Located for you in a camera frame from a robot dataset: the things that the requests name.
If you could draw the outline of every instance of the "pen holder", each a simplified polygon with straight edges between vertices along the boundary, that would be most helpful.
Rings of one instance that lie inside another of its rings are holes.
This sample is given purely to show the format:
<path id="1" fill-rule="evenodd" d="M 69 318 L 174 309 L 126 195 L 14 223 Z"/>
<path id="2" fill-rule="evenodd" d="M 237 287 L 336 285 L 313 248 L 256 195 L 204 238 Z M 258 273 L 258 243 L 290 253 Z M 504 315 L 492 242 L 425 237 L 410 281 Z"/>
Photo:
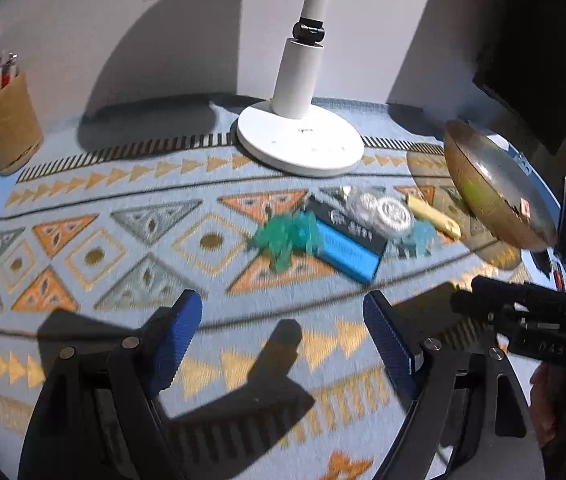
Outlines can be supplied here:
<path id="1" fill-rule="evenodd" d="M 22 73 L 0 90 L 0 174 L 9 175 L 22 168 L 42 142 Z"/>

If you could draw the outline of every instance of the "patterned tablecloth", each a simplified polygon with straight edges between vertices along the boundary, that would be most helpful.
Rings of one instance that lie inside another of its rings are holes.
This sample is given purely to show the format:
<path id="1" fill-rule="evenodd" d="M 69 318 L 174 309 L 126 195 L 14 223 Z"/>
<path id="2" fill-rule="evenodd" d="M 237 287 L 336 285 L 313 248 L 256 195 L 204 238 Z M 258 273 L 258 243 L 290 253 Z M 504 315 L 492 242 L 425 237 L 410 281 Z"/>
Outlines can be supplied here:
<path id="1" fill-rule="evenodd" d="M 246 245 L 266 210 L 291 212 L 338 187 L 414 193 L 456 219 L 431 253 L 387 251 L 373 287 L 394 304 L 477 274 L 528 278 L 520 253 L 495 240 L 458 196 L 441 143 L 394 123 L 386 107 L 331 103 L 365 136 L 358 167 L 297 178 L 263 167 L 230 133 L 149 140 L 25 170 L 0 218 L 0 465 L 17 468 L 29 416 L 60 348 L 109 348 L 183 288 L 204 314 L 172 386 L 161 394 L 192 478 L 371 478 L 402 424 L 362 320 L 369 288 L 319 260 L 283 274 Z M 229 125 L 236 118 L 223 110 Z M 400 308 L 445 344 L 481 327 L 448 310 L 453 289 Z M 115 460 L 124 452 L 106 424 Z M 444 453 L 432 472 L 444 468 Z"/>

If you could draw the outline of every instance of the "teal plastic toy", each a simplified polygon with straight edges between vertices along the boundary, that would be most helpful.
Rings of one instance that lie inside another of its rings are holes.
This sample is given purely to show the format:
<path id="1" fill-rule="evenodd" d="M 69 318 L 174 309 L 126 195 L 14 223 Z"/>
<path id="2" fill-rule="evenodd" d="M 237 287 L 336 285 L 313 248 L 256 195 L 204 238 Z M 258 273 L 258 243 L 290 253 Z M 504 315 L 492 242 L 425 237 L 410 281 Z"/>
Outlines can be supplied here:
<path id="1" fill-rule="evenodd" d="M 322 249 L 322 239 L 316 227 L 314 213 L 299 212 L 275 215 L 259 227 L 251 244 L 261 250 L 267 249 L 272 258 L 274 270 L 285 272 L 294 251 L 316 254 Z"/>

